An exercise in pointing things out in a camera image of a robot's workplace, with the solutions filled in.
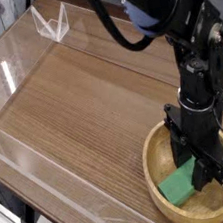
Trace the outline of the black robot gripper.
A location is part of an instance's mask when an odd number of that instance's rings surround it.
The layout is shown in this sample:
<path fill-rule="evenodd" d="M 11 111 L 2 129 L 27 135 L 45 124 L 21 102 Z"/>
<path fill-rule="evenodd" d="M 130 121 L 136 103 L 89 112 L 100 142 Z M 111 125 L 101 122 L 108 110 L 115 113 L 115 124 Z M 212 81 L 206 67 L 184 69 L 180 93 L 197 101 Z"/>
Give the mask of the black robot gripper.
<path fill-rule="evenodd" d="M 165 104 L 164 111 L 175 166 L 181 167 L 191 157 L 196 159 L 192 175 L 196 191 L 213 179 L 223 185 L 223 144 L 212 113 L 190 112 L 173 104 Z"/>

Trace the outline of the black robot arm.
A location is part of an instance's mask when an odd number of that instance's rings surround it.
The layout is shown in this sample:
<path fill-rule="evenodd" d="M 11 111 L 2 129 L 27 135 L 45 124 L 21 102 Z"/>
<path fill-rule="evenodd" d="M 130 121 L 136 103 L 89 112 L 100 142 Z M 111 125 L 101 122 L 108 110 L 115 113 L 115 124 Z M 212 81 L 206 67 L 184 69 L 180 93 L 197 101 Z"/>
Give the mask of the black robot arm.
<path fill-rule="evenodd" d="M 223 20 L 209 0 L 123 0 L 143 34 L 164 35 L 173 46 L 180 73 L 178 106 L 167 104 L 175 166 L 195 160 L 192 185 L 223 185 Z"/>

